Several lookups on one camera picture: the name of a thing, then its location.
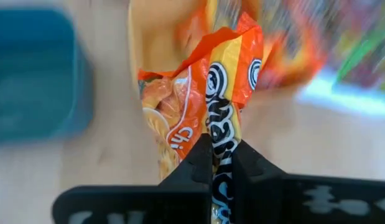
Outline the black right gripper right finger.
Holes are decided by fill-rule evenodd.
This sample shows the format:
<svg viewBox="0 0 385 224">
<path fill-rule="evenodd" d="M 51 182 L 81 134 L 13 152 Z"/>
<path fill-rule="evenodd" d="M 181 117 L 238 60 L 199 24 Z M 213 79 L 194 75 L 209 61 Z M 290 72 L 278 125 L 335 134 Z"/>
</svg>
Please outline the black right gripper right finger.
<svg viewBox="0 0 385 224">
<path fill-rule="evenodd" d="M 385 181 L 288 174 L 241 141 L 235 224 L 385 224 Z"/>
</svg>

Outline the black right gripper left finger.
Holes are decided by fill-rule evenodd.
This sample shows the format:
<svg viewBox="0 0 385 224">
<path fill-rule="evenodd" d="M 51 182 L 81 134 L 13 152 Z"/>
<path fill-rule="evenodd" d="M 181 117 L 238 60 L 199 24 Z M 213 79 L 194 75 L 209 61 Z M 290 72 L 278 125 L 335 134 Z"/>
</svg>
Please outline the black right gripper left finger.
<svg viewBox="0 0 385 224">
<path fill-rule="evenodd" d="M 159 185 L 81 185 L 52 205 L 54 224 L 210 224 L 212 147 L 202 134 Z"/>
</svg>

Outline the green yellow noodle packet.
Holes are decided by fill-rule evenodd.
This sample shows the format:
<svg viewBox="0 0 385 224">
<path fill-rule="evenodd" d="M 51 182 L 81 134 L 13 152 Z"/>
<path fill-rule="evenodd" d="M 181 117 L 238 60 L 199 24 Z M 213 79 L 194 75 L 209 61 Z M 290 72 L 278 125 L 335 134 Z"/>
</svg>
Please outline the green yellow noodle packet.
<svg viewBox="0 0 385 224">
<path fill-rule="evenodd" d="M 343 62 L 336 84 L 385 92 L 385 30 L 368 34 Z"/>
</svg>

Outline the white plastic bin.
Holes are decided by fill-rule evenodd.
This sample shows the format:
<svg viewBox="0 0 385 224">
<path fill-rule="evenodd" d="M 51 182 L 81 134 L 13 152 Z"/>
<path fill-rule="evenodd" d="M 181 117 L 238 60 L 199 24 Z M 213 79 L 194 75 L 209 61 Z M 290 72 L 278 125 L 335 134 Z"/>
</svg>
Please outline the white plastic bin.
<svg viewBox="0 0 385 224">
<path fill-rule="evenodd" d="M 336 72 L 329 67 L 321 69 L 295 98 L 300 103 L 345 114 L 385 119 L 384 92 L 337 83 Z"/>
</svg>

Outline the teal plastic bin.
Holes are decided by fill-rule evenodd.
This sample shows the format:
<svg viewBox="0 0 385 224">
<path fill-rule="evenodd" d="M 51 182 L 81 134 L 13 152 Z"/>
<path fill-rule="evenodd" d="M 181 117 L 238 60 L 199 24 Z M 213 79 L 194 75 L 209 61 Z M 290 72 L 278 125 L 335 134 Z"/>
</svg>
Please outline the teal plastic bin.
<svg viewBox="0 0 385 224">
<path fill-rule="evenodd" d="M 47 7 L 0 7 L 0 144 L 82 133 L 93 72 L 72 20 Z"/>
</svg>

